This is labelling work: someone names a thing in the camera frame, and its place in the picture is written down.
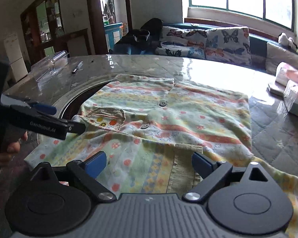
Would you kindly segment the person's left hand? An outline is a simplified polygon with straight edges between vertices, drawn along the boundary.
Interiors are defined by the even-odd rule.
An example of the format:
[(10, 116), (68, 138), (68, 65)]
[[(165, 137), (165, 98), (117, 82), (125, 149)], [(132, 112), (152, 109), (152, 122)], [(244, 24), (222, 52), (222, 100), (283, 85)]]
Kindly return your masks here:
[(12, 160), (12, 158), (20, 152), (21, 144), (20, 140), (27, 141), (28, 133), (19, 138), (18, 141), (12, 142), (7, 146), (7, 149), (0, 153), (0, 167), (7, 167)]

